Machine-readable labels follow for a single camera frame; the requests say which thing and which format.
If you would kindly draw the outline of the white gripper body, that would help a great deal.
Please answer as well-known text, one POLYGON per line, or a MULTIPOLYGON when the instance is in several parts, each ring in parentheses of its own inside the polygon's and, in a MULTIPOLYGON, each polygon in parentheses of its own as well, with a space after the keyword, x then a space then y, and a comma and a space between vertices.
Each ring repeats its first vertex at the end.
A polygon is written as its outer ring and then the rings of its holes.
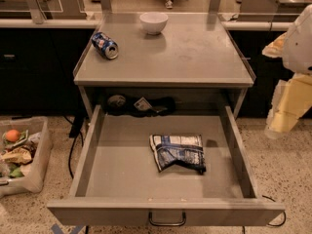
POLYGON ((312 5, 289 27, 282 52, 283 65, 294 73, 312 74, 312 5))

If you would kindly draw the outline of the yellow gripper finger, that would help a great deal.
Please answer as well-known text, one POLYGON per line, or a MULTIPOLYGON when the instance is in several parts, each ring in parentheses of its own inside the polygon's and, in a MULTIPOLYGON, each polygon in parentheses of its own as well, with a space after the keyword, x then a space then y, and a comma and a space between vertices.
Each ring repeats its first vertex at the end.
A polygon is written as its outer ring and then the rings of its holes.
POLYGON ((312 76, 295 74, 289 81, 280 80, 271 104, 264 132, 277 139, 290 132, 312 107, 312 76))
POLYGON ((280 58, 282 56, 284 42, 287 33, 283 33, 272 41, 269 45, 265 46, 262 50, 262 54, 269 58, 280 58))

